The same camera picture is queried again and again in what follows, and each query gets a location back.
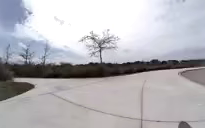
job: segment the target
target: curved walkway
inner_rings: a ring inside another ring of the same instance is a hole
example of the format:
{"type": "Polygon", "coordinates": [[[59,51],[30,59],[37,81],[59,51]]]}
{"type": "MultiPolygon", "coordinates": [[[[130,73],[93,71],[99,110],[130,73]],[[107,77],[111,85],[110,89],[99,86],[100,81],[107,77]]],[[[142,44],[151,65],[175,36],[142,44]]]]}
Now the curved walkway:
{"type": "Polygon", "coordinates": [[[16,79],[36,88],[0,102],[0,128],[205,127],[205,86],[185,69],[96,79],[16,79]]]}

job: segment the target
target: tree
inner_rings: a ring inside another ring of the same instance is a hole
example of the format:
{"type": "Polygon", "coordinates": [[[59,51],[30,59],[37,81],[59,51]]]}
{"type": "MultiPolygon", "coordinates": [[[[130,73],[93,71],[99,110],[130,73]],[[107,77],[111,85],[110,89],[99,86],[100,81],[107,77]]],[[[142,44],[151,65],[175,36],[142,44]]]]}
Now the tree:
{"type": "Polygon", "coordinates": [[[24,64],[31,64],[34,57],[34,52],[30,51],[30,44],[22,48],[22,52],[19,54],[24,59],[24,64]]]}
{"type": "Polygon", "coordinates": [[[11,58],[12,58],[11,46],[10,44],[8,44],[5,49],[5,56],[4,56],[5,64],[8,64],[11,58]]]}
{"type": "Polygon", "coordinates": [[[104,50],[116,49],[117,42],[119,41],[119,37],[110,34],[109,31],[109,29],[105,30],[102,37],[91,31],[90,35],[82,37],[79,41],[86,44],[91,57],[99,56],[100,63],[103,63],[102,52],[104,50]]]}
{"type": "Polygon", "coordinates": [[[46,64],[46,61],[50,55],[50,50],[51,50],[51,47],[49,46],[48,43],[45,43],[45,46],[44,46],[44,54],[43,56],[40,58],[41,59],[41,64],[44,66],[46,64]]]}

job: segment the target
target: concrete pavement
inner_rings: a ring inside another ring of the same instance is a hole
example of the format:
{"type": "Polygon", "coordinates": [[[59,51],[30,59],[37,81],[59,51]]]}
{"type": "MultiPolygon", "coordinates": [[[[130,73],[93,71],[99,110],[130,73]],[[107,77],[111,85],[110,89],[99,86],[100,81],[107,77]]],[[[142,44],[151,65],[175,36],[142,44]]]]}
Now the concrete pavement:
{"type": "Polygon", "coordinates": [[[204,128],[205,86],[182,71],[16,79],[36,88],[0,102],[0,128],[177,128],[180,121],[204,128]]]}

